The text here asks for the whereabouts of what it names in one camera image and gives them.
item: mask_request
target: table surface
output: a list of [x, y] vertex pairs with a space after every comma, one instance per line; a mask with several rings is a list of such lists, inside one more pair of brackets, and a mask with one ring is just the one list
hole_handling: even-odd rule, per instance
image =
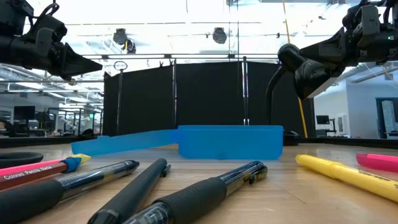
[[[32, 146], [2, 149], [1, 152], [34, 151], [44, 155], [44, 160], [63, 158], [71, 154], [70, 146]], [[376, 149], [327, 144], [301, 144], [285, 147], [278, 161], [263, 161], [268, 167], [265, 180], [245, 185], [230, 195], [218, 208], [195, 223], [397, 223], [398, 204], [380, 196], [325, 177], [300, 167], [295, 162], [297, 154], [310, 154], [348, 166], [359, 167], [357, 152], [398, 156], [398, 150]], [[170, 174], [161, 178], [143, 206], [158, 197], [171, 194], [209, 177], [223, 174], [250, 161], [192, 160], [179, 156], [177, 146], [165, 146], [98, 156], [80, 169], [90, 170], [134, 159], [141, 164], [130, 176], [104, 184], [89, 192], [60, 202], [24, 223], [87, 223], [87, 220], [108, 200], [156, 159], [163, 157], [172, 165]], [[398, 174], [362, 169], [398, 180]]]

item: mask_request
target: computer monitor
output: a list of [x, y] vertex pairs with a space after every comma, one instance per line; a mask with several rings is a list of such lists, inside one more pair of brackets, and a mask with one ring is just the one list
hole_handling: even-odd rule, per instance
[[317, 124], [330, 124], [328, 115], [317, 115]]
[[35, 119], [35, 106], [15, 106], [14, 119], [16, 120]]

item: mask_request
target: black marker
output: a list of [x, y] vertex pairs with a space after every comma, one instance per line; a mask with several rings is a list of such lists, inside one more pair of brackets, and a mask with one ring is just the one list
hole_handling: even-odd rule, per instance
[[136, 161], [123, 161], [79, 174], [27, 184], [0, 192], [0, 222], [17, 223], [40, 214], [58, 202], [100, 184], [131, 174], [139, 166]]
[[155, 161], [99, 209], [88, 224], [122, 224], [138, 211], [159, 177], [165, 177], [169, 169], [165, 159]]
[[123, 224], [189, 224], [216, 208], [245, 182], [264, 179], [267, 172], [263, 163], [251, 162], [159, 198]]

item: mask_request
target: black curtain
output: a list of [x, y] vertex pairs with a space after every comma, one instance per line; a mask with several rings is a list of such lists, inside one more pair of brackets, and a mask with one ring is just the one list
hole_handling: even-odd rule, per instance
[[115, 136], [117, 131], [116, 122], [118, 117], [118, 91], [119, 75], [111, 77], [105, 72], [103, 134], [107, 136]]
[[243, 124], [241, 62], [177, 65], [177, 125]]
[[[268, 124], [266, 120], [266, 89], [278, 65], [273, 63], [248, 62], [248, 115], [250, 125]], [[303, 101], [303, 113], [309, 137], [315, 137], [313, 100]], [[287, 131], [304, 136], [299, 101], [292, 74], [285, 74], [274, 90], [272, 124], [283, 125]]]
[[120, 133], [174, 128], [173, 66], [123, 74]]

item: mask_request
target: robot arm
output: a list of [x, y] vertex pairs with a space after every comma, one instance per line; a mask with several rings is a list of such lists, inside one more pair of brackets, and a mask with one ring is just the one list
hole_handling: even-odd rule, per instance
[[[46, 70], [68, 81], [72, 76], [101, 70], [101, 64], [76, 54], [61, 42], [68, 30], [52, 16], [58, 9], [54, 1], [35, 17], [26, 0], [0, 0], [0, 63]], [[22, 35], [26, 17], [30, 30]]]
[[[377, 6], [385, 2], [393, 5], [393, 24], [379, 21]], [[278, 58], [282, 68], [294, 74], [298, 97], [311, 98], [326, 90], [346, 67], [398, 60], [398, 23], [394, 23], [398, 16], [394, 14], [397, 2], [362, 0], [348, 9], [342, 20], [344, 27], [333, 37], [301, 50], [292, 44], [282, 46]]]

